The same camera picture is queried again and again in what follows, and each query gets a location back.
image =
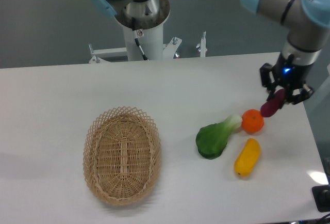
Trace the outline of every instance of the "orange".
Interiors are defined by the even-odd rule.
[[[247,110],[242,116],[242,128],[248,133],[260,131],[264,125],[263,116],[256,109]]]

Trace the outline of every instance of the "black cable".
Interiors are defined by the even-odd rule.
[[[135,21],[136,21],[136,19],[135,19],[135,18],[132,18],[132,31],[133,31],[133,32],[136,31],[136,28],[135,28]],[[136,46],[140,49],[141,55],[142,55],[142,57],[143,57],[143,60],[149,60],[148,57],[145,55],[145,53],[144,53],[142,47],[141,47],[141,44],[140,44],[140,42],[139,42],[138,37],[136,37],[136,38],[134,39],[134,41],[135,41]]]
[[[287,17],[287,14],[288,14],[288,12],[289,12],[289,10],[290,10],[290,8],[291,8],[291,6],[292,6],[292,4],[293,4],[293,2],[294,2],[295,0],[290,0],[289,2],[288,2],[288,4],[287,4],[287,6],[286,6],[286,8],[285,8],[285,10],[284,10],[284,12],[283,12],[283,14],[282,14],[282,17],[281,17],[281,19],[280,19],[280,24],[281,25],[283,25],[283,23],[284,23],[284,21],[285,21],[285,18]]]
[[[325,220],[325,218],[326,217],[329,217],[330,216],[330,214],[327,214],[327,215],[325,215],[325,216],[323,216],[321,219],[319,219],[315,224],[322,224],[323,223],[323,221]]]

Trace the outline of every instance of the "woven basket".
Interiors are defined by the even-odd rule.
[[[143,111],[119,107],[104,112],[90,127],[84,149],[84,175],[100,200],[127,205],[153,189],[160,170],[160,139]]]

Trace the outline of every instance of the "metal mount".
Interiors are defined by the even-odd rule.
[[[201,54],[201,57],[206,57],[206,53],[208,51],[206,47],[206,31],[203,32],[201,42],[196,45],[196,49]]]
[[[176,59],[179,58],[180,55],[177,52],[177,49],[182,43],[182,39],[173,37],[172,40],[168,44],[163,44],[163,59]],[[91,44],[88,44],[91,59],[88,63],[104,63],[109,62],[103,60],[103,58],[111,58],[111,57],[119,57],[119,56],[127,56],[127,49],[125,47],[120,47],[117,49],[107,49],[107,50],[94,50]]]

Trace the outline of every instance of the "yellow vegetable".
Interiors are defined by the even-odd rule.
[[[234,170],[240,176],[248,176],[256,165],[261,153],[257,140],[248,139],[241,154],[237,157]]]

